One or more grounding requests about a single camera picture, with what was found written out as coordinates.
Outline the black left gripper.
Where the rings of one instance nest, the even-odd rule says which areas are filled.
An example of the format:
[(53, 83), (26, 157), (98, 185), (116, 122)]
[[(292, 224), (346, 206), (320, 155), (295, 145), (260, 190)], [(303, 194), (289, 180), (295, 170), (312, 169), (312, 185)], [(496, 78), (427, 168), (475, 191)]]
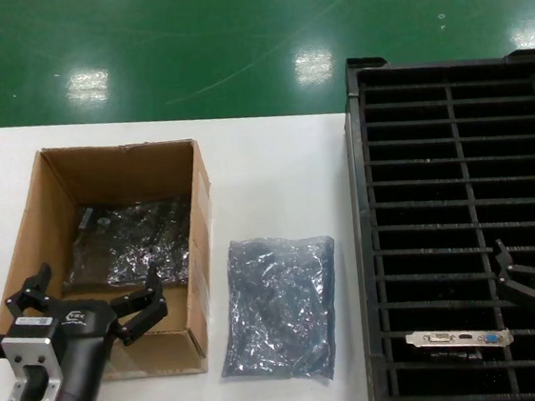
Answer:
[[(115, 336), (129, 346), (168, 315), (157, 266), (149, 264), (140, 291), (109, 303), (101, 299), (59, 300), (49, 310), (54, 300), (47, 294), (50, 279), (50, 265), (43, 263), (20, 291), (5, 300), (6, 306), (12, 316), (23, 315), (27, 309), (48, 311), (28, 321), (18, 318), (16, 328), (19, 337), (51, 341), (63, 380), (56, 401), (96, 401)], [(130, 319), (124, 324), (117, 321), (128, 315)]]

